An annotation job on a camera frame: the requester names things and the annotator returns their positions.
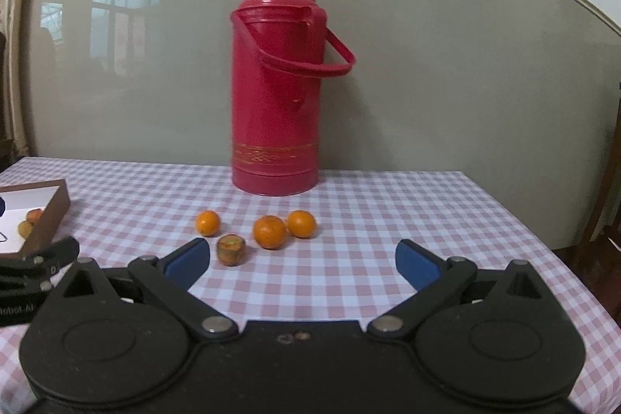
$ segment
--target red thermos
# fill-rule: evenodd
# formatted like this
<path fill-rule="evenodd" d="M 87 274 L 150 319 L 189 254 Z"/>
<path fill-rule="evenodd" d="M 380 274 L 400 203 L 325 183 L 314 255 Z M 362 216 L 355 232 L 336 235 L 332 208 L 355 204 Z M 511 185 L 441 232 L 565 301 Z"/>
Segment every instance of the red thermos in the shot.
<path fill-rule="evenodd" d="M 243 0 L 233 22 L 233 183 L 259 195 L 315 186 L 321 78 L 355 57 L 326 28 L 315 0 Z M 346 64 L 324 64 L 325 41 Z"/>

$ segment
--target thermos handle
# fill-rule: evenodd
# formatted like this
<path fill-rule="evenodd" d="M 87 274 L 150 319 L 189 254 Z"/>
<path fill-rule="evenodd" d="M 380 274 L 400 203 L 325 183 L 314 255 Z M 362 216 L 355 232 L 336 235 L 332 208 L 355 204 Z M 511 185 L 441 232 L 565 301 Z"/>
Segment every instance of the thermos handle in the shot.
<path fill-rule="evenodd" d="M 330 29 L 326 29 L 325 39 L 334 47 L 338 54 L 343 57 L 346 62 L 345 64 L 310 64 L 308 62 L 294 62 L 270 55 L 259 48 L 255 38 L 250 33 L 250 30 L 237 13 L 233 12 L 231 14 L 231 20 L 246 43 L 254 47 L 256 52 L 259 53 L 262 62 L 271 68 L 278 69 L 279 71 L 300 74 L 309 78 L 333 78 L 347 74 L 352 70 L 353 65 L 356 63 L 356 57 L 354 54 L 347 46 L 345 46 L 344 43 L 342 43 L 342 41 L 340 41 L 339 38 L 334 35 Z"/>

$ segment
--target orange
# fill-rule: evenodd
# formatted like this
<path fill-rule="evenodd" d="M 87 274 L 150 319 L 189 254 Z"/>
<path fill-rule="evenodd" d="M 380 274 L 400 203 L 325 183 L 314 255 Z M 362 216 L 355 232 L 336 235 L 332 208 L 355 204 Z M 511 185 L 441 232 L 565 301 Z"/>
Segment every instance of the orange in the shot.
<path fill-rule="evenodd" d="M 220 231 L 220 217 L 213 211 L 203 211 L 196 217 L 196 231 L 204 237 Z"/>
<path fill-rule="evenodd" d="M 300 239 L 308 239 L 317 228 L 315 217 L 308 211 L 293 211 L 287 217 L 287 228 L 292 235 Z"/>
<path fill-rule="evenodd" d="M 26 213 L 26 221 L 28 223 L 31 223 L 32 225 L 36 225 L 36 222 L 38 222 L 42 214 L 43 214 L 43 210 L 40 208 L 31 209 L 30 211 Z"/>
<path fill-rule="evenodd" d="M 19 225 L 17 225 L 17 233 L 20 234 L 24 239 L 27 239 L 32 232 L 32 223 L 23 221 Z"/>
<path fill-rule="evenodd" d="M 256 220 L 252 234 L 263 249 L 278 249 L 287 239 L 287 228 L 277 216 L 263 216 Z"/>

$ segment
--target pink gingham tablecloth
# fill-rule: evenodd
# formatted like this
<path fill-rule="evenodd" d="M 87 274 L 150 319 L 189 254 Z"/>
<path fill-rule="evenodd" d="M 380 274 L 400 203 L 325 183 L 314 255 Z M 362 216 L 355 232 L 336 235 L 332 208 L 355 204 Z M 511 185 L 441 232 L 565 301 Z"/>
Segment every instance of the pink gingham tablecloth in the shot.
<path fill-rule="evenodd" d="M 571 399 L 587 413 L 621 404 L 621 330 L 565 265 L 496 200 L 461 172 L 325 170 L 316 188 L 292 197 L 260 197 L 231 184 L 228 167 L 25 158 L 0 174 L 0 185 L 64 178 L 71 207 L 57 238 L 73 235 L 82 256 L 104 267 L 136 256 L 168 254 L 196 236 L 194 218 L 214 209 L 222 233 L 248 239 L 240 267 L 215 260 L 191 293 L 234 318 L 341 320 L 363 326 L 414 290 L 397 273 L 403 237 L 443 258 L 466 256 L 482 268 L 528 259 L 585 339 L 588 357 Z M 254 221 L 312 212 L 311 240 L 280 251 L 257 248 Z M 209 241 L 212 248 L 215 238 Z M 17 348 L 26 326 L 0 329 L 0 409 L 23 412 L 34 401 Z"/>

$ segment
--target blue gripper pad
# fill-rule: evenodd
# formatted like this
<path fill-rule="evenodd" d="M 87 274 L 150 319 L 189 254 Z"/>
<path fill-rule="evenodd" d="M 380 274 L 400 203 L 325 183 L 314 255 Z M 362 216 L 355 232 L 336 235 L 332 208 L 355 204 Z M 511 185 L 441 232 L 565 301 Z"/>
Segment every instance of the blue gripper pad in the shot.
<path fill-rule="evenodd" d="M 163 274 L 184 290 L 189 290 L 209 267 L 209 244 L 197 238 L 164 257 Z"/>
<path fill-rule="evenodd" d="M 399 274 L 417 291 L 446 272 L 446 262 L 442 258 L 409 239 L 399 241 L 394 258 Z"/>

